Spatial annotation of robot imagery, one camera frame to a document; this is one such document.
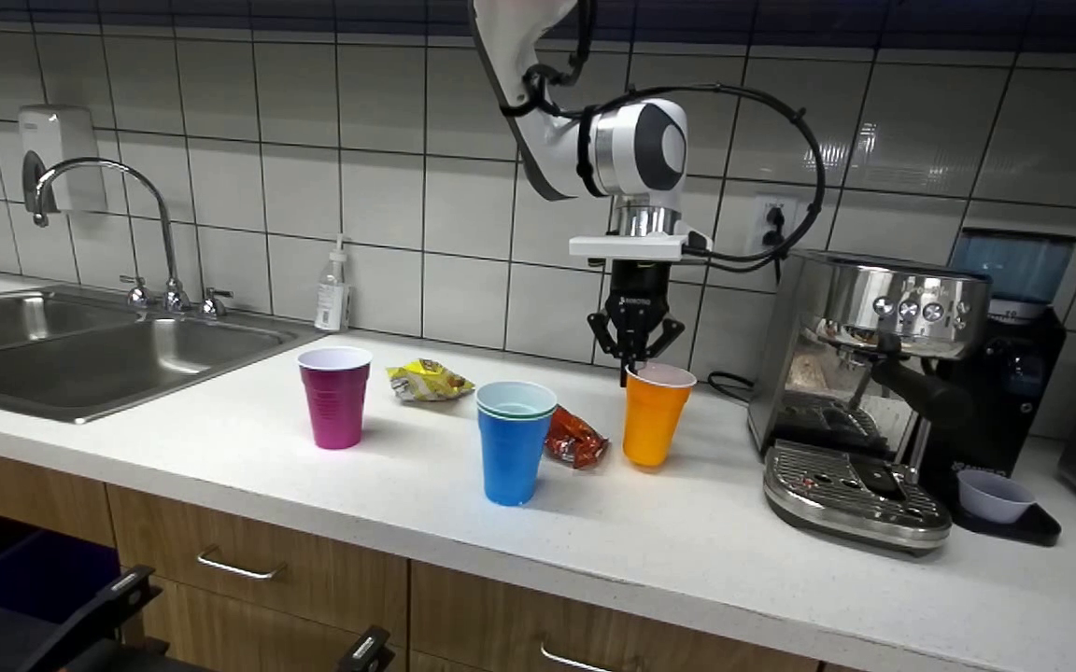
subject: pink cup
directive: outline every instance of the pink cup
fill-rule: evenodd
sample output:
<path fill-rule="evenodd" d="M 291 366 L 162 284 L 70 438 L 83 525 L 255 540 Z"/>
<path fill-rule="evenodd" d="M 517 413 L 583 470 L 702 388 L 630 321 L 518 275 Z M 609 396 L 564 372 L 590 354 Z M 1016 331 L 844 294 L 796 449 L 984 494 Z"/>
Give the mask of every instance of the pink cup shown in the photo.
<path fill-rule="evenodd" d="M 303 385 L 319 449 L 350 449 L 361 438 L 361 400 L 375 354 L 355 347 L 303 352 Z"/>

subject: espresso machine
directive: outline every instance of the espresso machine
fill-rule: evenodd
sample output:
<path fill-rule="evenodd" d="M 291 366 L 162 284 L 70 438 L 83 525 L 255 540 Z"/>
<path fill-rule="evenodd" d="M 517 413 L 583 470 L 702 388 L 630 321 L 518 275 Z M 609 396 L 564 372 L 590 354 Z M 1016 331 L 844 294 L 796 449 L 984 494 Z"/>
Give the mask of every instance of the espresso machine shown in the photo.
<path fill-rule="evenodd" d="M 989 280 L 888 259 L 783 264 L 747 429 L 777 514 L 910 554 L 944 544 L 948 510 L 919 484 L 924 438 L 969 396 L 933 377 L 980 347 Z"/>

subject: stainless steel sink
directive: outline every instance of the stainless steel sink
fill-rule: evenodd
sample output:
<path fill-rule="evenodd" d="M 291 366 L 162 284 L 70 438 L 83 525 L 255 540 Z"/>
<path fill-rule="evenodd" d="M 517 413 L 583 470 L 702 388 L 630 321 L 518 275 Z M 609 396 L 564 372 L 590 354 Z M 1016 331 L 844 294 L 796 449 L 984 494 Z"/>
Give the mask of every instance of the stainless steel sink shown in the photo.
<path fill-rule="evenodd" d="M 146 316 L 113 330 L 92 325 L 92 331 L 0 347 L 0 407 L 90 421 L 303 341 L 310 341 L 308 330 L 274 321 Z"/>
<path fill-rule="evenodd" d="M 63 331 L 136 325 L 136 309 L 78 290 L 0 294 L 0 347 L 35 342 Z"/>

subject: drawer handle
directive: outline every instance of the drawer handle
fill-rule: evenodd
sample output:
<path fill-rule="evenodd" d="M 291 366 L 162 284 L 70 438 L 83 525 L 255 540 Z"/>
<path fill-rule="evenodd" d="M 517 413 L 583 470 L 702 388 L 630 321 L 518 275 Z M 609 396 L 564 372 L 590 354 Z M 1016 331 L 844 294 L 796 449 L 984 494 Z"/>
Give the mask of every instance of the drawer handle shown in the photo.
<path fill-rule="evenodd" d="M 609 672 L 609 670 L 601 670 L 601 666 L 588 666 L 588 662 L 577 662 L 577 658 L 553 655 L 553 650 L 545 650 L 545 641 L 539 641 L 539 658 L 540 658 L 540 662 L 553 662 L 553 666 L 559 666 L 559 670 Z"/>
<path fill-rule="evenodd" d="M 274 581 L 279 574 L 275 566 L 274 573 L 249 573 L 249 566 L 238 566 L 238 563 L 214 561 L 207 554 L 197 554 L 197 563 L 214 566 L 214 573 L 224 573 L 224 574 L 238 574 L 245 581 Z"/>

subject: power outlet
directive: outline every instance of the power outlet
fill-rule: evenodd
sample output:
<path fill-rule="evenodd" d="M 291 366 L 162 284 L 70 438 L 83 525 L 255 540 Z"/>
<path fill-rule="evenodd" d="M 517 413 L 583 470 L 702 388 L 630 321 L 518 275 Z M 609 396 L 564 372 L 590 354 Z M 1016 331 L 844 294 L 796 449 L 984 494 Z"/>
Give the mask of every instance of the power outlet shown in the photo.
<path fill-rule="evenodd" d="M 788 235 L 802 222 L 802 200 L 796 197 L 755 197 L 747 222 L 747 253 L 770 245 L 773 235 Z"/>

